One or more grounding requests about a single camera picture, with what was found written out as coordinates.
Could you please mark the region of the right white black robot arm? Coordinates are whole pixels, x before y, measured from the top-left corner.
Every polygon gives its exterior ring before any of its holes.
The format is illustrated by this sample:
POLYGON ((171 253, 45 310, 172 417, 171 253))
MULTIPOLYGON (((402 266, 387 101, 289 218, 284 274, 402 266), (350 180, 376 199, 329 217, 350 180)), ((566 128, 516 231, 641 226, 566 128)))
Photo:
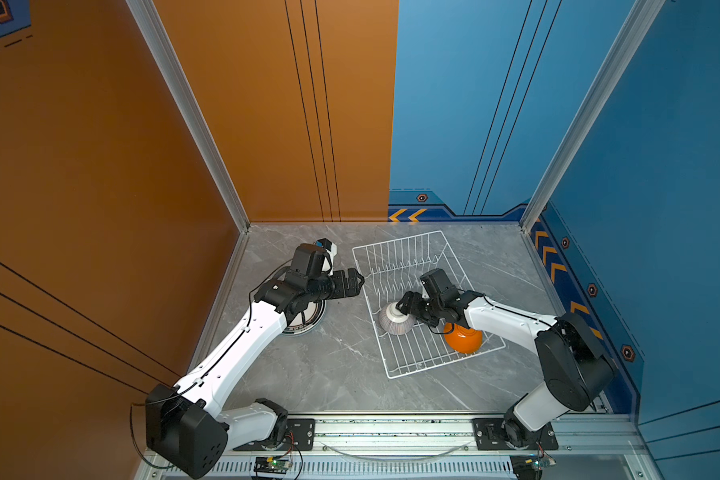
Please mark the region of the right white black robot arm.
POLYGON ((516 309, 473 290, 461 290, 442 269, 420 277, 422 293, 407 291, 384 307, 381 318, 397 326, 415 320, 444 322, 445 336, 458 328, 486 332, 537 355, 543 382, 505 413, 504 441, 516 449, 535 445, 551 421, 583 412, 616 376, 618 368, 586 321, 576 313, 542 315, 516 309))

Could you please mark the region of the right green circuit board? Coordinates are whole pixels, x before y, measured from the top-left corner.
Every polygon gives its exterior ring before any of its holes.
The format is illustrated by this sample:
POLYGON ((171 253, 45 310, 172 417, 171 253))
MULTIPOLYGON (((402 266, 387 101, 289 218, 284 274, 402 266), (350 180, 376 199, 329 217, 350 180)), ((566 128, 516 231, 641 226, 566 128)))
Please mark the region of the right green circuit board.
POLYGON ((511 456, 510 461, 517 480, 541 480, 547 469, 557 465, 557 461, 549 456, 511 456))

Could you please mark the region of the white wire dish rack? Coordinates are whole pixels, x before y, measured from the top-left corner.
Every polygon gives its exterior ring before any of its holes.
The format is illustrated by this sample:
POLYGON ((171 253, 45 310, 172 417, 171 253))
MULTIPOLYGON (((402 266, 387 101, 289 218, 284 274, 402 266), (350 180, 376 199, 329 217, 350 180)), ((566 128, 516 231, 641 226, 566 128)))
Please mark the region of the white wire dish rack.
POLYGON ((429 327, 416 322, 404 334, 393 335, 382 328, 379 315, 407 291, 425 294, 419 277, 429 270, 442 268, 461 290, 471 290, 472 282, 440 230, 399 239, 357 246, 353 249, 357 270, 365 277, 363 293, 373 323, 386 375, 397 379, 437 367, 502 350, 504 339, 484 333, 480 348, 471 354, 451 348, 441 324, 429 327))

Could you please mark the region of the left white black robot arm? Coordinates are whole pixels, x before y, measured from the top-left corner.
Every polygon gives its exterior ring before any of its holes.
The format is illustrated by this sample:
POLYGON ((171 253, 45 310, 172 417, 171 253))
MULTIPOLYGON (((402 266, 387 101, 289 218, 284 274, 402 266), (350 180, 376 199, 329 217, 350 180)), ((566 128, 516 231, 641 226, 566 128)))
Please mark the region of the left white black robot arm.
POLYGON ((140 405, 148 449, 200 479, 229 449, 251 442, 276 448, 285 442, 284 407, 267 399, 235 410, 224 405, 258 356, 295 320, 361 293, 363 275, 355 268, 336 269, 336 252, 327 239, 300 244, 290 260, 249 292, 247 311, 204 360, 174 385, 153 388, 140 405))

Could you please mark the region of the orange bowl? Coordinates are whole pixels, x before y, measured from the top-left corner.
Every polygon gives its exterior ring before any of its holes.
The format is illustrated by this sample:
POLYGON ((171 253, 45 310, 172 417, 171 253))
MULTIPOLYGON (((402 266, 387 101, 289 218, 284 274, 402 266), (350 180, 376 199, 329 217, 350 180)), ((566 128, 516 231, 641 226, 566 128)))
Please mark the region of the orange bowl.
POLYGON ((483 344, 483 333, 455 323, 448 323, 444 330, 446 344, 454 351, 465 355, 476 353, 483 344))

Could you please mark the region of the aluminium front rail frame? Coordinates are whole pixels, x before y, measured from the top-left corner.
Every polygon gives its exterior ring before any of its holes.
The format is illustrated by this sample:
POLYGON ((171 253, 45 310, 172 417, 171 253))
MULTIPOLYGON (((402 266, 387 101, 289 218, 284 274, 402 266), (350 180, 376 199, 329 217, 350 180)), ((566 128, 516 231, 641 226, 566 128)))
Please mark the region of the aluminium front rail frame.
POLYGON ((294 415, 316 420, 312 451, 291 440, 285 452, 227 450, 209 479, 255 478, 256 457, 281 457, 293 467, 282 479, 516 479, 511 456, 553 457, 542 479, 659 479, 661 473, 625 415, 567 414, 551 425, 559 449, 480 451, 471 420, 498 417, 459 412, 340 412, 294 415))

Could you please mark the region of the green rimmed white plate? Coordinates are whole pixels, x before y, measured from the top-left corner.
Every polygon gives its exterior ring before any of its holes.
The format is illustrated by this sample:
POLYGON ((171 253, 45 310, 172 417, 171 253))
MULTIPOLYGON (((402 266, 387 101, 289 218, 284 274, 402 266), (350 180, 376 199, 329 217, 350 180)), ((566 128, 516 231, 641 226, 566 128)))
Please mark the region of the green rimmed white plate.
POLYGON ((283 330, 283 335, 302 335, 314 329, 323 318, 325 301, 320 300, 308 304, 305 310, 298 313, 283 330))

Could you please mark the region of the green circuit board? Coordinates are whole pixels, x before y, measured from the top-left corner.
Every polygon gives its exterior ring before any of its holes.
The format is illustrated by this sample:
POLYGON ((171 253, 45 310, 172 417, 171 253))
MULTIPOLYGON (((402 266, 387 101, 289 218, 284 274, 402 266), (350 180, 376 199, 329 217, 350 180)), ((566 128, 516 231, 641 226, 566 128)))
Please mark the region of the green circuit board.
POLYGON ((511 456, 510 461, 517 480, 541 480, 547 469, 557 465, 557 461, 549 456, 511 456))
POLYGON ((292 469, 293 462, 281 457, 256 457, 253 465, 255 478, 282 479, 292 469))

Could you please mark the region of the white ribbed bowl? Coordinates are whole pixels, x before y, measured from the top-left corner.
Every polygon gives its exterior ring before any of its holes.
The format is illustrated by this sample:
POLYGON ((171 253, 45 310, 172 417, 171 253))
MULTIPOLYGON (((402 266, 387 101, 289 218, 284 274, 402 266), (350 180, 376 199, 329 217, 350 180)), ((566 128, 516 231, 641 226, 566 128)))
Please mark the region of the white ribbed bowl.
POLYGON ((395 303, 390 303, 379 312, 377 323, 384 332, 400 336, 411 331, 417 320, 410 314, 403 314, 395 303))

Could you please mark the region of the left green circuit board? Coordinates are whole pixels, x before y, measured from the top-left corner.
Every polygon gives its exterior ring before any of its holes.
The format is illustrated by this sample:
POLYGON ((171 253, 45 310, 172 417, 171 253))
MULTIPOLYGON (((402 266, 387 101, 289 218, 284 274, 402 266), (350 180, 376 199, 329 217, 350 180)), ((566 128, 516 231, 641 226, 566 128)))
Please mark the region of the left green circuit board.
POLYGON ((281 457, 256 457, 253 465, 255 478, 282 479, 292 469, 293 462, 281 457))

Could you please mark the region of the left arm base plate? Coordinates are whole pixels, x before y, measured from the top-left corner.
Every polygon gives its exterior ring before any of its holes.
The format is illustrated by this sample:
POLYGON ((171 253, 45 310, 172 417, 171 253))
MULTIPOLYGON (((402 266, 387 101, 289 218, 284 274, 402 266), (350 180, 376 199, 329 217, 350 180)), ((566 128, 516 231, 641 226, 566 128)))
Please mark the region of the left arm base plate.
POLYGON ((275 446, 266 441, 254 441, 234 448, 238 452, 285 452, 291 447, 291 440, 302 452, 312 451, 315 440, 316 420, 314 418, 296 417, 287 420, 287 428, 284 439, 275 446))

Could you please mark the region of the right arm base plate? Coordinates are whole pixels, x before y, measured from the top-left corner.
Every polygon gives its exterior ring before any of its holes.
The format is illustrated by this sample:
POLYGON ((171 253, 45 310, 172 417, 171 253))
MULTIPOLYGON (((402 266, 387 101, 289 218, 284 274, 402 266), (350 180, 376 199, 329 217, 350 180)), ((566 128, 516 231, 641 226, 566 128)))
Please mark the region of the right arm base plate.
POLYGON ((478 417, 471 420, 473 435, 480 451, 534 450, 556 451, 559 443, 550 423, 541 430, 520 435, 513 443, 505 428, 505 421, 498 417, 478 417))

